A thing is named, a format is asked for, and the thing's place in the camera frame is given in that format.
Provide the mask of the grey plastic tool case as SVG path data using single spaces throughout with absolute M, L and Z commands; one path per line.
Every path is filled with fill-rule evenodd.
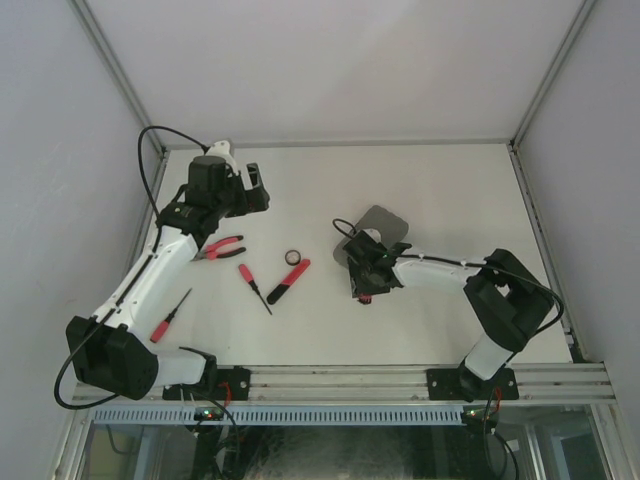
M 379 205 L 370 207 L 355 224 L 335 218 L 332 220 L 332 225 L 343 235 L 343 239 L 333 250 L 333 258 L 344 268 L 348 266 L 344 246 L 360 231 L 369 234 L 374 241 L 381 243 L 385 248 L 390 248 L 402 241 L 409 232 L 409 224 L 404 219 Z

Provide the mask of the short red black screwdriver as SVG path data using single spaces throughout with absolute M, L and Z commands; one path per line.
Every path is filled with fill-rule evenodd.
M 266 308 L 267 312 L 272 315 L 272 311 L 269 307 L 269 305 L 267 304 L 266 300 L 263 298 L 259 287 L 255 281 L 255 278 L 251 272 L 251 270 L 248 268 L 248 266 L 246 264 L 240 264 L 238 266 L 238 270 L 243 278 L 243 280 L 249 285 L 249 287 L 251 288 L 251 290 L 257 295 L 257 297 L 260 299 L 261 303 L 264 305 L 264 307 Z

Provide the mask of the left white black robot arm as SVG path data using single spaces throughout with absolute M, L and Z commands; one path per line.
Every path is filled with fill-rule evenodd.
M 268 209 L 270 196 L 255 163 L 241 174 L 230 155 L 195 157 L 178 193 L 159 212 L 157 234 L 109 299 L 66 328 L 68 366 L 76 378 L 112 396 L 140 400 L 155 387 L 184 385 L 206 400 L 219 387 L 216 358 L 191 347 L 160 350 L 152 342 L 156 307 L 224 218 Z

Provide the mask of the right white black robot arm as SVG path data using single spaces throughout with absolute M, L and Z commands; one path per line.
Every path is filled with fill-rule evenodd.
M 427 369 L 432 400 L 518 399 L 509 363 L 565 311 L 561 297 L 505 249 L 480 261 L 441 258 L 405 242 L 387 247 L 373 229 L 347 233 L 341 249 L 352 296 L 362 304 L 399 288 L 437 286 L 464 294 L 482 334 L 458 366 Z

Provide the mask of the red black pliers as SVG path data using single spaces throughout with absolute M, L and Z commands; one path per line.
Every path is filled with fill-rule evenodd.
M 196 254 L 196 256 L 194 257 L 194 261 L 214 261 L 233 258 L 246 251 L 246 248 L 242 245 L 243 240 L 243 235 L 235 235 L 206 245 L 200 252 Z

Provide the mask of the black tape roll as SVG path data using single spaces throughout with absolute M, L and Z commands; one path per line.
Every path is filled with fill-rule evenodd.
M 285 253 L 285 262 L 289 266 L 296 266 L 302 260 L 301 253 L 298 250 L 291 249 Z

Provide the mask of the red black utility knife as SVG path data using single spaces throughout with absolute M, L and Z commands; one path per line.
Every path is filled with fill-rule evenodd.
M 289 274 L 267 295 L 266 301 L 269 305 L 274 305 L 289 290 L 289 288 L 299 279 L 299 277 L 311 265 L 309 259 L 302 259 Z

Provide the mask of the long red black screwdriver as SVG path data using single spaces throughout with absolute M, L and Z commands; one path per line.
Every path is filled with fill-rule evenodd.
M 150 341 L 154 344 L 157 344 L 162 338 L 163 336 L 166 334 L 167 330 L 169 329 L 169 326 L 171 325 L 172 321 L 174 320 L 174 318 L 176 317 L 180 307 L 183 305 L 183 303 L 185 302 L 185 300 L 189 297 L 189 295 L 191 294 L 192 289 L 189 289 L 184 295 L 183 297 L 180 299 L 180 301 L 178 302 L 178 304 L 167 314 L 167 316 L 158 324 L 158 326 L 156 327 L 156 329 L 153 331 L 153 333 L 150 336 Z

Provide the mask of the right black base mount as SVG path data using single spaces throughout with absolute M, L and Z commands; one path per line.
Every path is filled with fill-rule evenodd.
M 462 368 L 430 368 L 426 370 L 426 385 L 430 400 L 487 400 L 499 390 L 505 400 L 520 398 L 513 369 L 501 368 L 489 380 L 481 380 Z

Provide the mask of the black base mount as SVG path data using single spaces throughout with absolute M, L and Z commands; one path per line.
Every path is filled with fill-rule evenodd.
M 426 385 L 430 400 L 487 400 L 499 390 L 505 400 L 520 398 L 513 369 L 501 368 L 489 380 L 481 380 L 462 368 L 430 368 L 426 370 Z
M 214 399 L 218 402 L 246 401 L 249 397 L 251 371 L 247 368 L 210 367 L 195 384 L 179 384 L 165 388 L 162 399 L 179 401 L 187 399 Z

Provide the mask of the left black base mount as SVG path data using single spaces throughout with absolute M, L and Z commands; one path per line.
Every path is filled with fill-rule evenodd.
M 165 388 L 162 399 L 179 401 L 187 399 L 214 399 L 218 402 L 246 401 L 249 397 L 251 371 L 247 368 L 210 367 L 195 384 L 179 384 Z

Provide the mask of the aluminium front rail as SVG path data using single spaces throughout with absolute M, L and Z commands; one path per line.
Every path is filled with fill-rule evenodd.
M 426 370 L 435 365 L 251 366 L 253 404 L 463 403 L 430 400 Z M 513 368 L 519 404 L 598 404 L 616 400 L 608 373 L 598 363 L 520 364 Z

